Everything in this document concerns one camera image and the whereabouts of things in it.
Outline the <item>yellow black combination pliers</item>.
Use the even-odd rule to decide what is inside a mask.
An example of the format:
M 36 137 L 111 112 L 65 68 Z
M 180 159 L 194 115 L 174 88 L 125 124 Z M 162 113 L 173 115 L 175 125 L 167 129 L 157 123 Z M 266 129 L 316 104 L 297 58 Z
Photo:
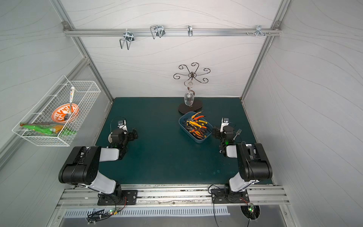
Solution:
M 196 123 L 196 122 L 193 122 L 193 121 L 186 121 L 186 126 L 189 126 L 189 127 L 194 127 L 194 128 L 202 128 L 202 125 Z

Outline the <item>orange long nose pliers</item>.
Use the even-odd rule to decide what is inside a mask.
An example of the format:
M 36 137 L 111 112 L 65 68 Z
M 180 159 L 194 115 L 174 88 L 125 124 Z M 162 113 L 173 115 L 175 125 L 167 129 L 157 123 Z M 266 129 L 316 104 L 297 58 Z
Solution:
M 194 114 L 191 119 L 194 120 L 194 121 L 197 121 L 198 119 L 200 118 L 203 118 L 204 115 L 200 115 L 202 112 L 197 112 L 196 114 Z

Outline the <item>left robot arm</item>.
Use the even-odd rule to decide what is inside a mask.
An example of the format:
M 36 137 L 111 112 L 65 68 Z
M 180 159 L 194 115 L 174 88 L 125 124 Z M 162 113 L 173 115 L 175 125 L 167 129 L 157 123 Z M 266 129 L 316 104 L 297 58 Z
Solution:
M 101 174 L 99 164 L 122 160 L 128 151 L 128 143 L 139 136 L 136 128 L 132 131 L 119 128 L 111 132 L 110 137 L 112 142 L 108 147 L 74 147 L 59 172 L 59 182 L 90 188 L 114 201 L 123 199 L 120 183 Z

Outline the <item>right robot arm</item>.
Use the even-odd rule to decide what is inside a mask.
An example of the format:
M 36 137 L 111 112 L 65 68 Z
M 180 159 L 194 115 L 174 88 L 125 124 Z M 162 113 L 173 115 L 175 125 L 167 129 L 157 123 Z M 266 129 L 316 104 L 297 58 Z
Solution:
M 212 130 L 212 135 L 220 140 L 220 153 L 227 158 L 237 159 L 238 172 L 226 184 L 231 193 L 245 192 L 249 186 L 271 179 L 273 175 L 263 145 L 237 142 L 241 132 L 241 129 L 235 131 L 231 126 L 214 127 Z

